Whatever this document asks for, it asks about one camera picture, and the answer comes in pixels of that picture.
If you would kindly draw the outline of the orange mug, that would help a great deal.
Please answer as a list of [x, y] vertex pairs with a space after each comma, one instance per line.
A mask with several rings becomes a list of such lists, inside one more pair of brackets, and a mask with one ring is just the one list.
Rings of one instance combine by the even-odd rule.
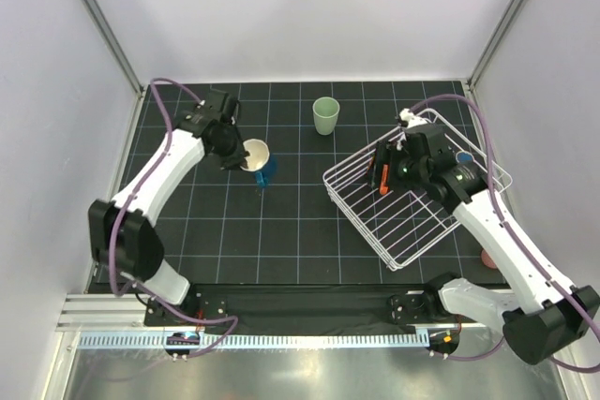
[[381, 158], [374, 156], [367, 169], [367, 184], [371, 189], [376, 189], [381, 196], [389, 192], [388, 186], [389, 165]]

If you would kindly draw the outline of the blue mug cream inside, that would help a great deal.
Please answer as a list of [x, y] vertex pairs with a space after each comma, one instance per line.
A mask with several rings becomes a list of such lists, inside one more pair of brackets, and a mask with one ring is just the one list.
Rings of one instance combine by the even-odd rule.
[[245, 162], [241, 169], [252, 173], [258, 186], [269, 186], [277, 172], [278, 163], [271, 154], [266, 142], [258, 139], [249, 139], [243, 143], [246, 151]]

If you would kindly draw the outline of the dark blue cup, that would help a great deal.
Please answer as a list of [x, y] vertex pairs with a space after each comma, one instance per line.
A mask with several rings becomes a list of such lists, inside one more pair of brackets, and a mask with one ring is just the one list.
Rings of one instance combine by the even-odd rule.
[[460, 151], [456, 153], [456, 161], [458, 163], [465, 163], [469, 161], [474, 161], [473, 155], [469, 152]]

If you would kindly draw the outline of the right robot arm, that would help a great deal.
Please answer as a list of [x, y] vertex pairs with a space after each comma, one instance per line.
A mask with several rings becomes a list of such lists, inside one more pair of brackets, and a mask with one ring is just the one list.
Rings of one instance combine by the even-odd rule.
[[599, 332], [593, 320], [598, 293], [556, 269], [508, 213], [490, 172], [474, 159], [460, 159], [440, 126], [406, 127], [400, 139], [377, 141], [366, 177], [381, 194], [420, 190], [439, 203], [484, 247], [512, 290], [500, 294], [440, 276], [424, 287], [422, 309], [429, 319], [461, 315], [481, 322], [531, 365], [586, 332]]

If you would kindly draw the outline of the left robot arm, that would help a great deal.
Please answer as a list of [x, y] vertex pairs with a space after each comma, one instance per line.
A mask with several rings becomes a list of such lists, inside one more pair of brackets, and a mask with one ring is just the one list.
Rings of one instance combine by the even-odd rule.
[[165, 301], [166, 315], [178, 325], [195, 320], [198, 302], [190, 282], [165, 260], [156, 223], [174, 190], [206, 156], [216, 157], [223, 170], [246, 166], [239, 112], [235, 96], [211, 89], [192, 111], [167, 123], [161, 144], [125, 188], [88, 210], [93, 260]]

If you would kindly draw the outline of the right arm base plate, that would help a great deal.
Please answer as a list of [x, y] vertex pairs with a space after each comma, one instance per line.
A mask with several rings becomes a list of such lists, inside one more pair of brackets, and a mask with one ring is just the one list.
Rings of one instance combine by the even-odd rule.
[[428, 321], [422, 292], [412, 292], [393, 295], [388, 300], [390, 316], [397, 325], [412, 325]]

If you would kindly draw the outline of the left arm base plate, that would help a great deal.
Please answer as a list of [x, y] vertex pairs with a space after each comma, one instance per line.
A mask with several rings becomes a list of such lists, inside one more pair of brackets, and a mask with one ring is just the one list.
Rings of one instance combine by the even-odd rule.
[[[227, 300], [223, 297], [198, 294], [195, 300], [176, 305], [174, 309], [193, 319], [221, 320], [216, 324], [218, 328], [229, 324], [228, 320], [225, 321], [230, 315], [227, 311]], [[146, 302], [143, 324], [148, 327], [196, 326], [195, 322], [180, 318], [154, 299]]]

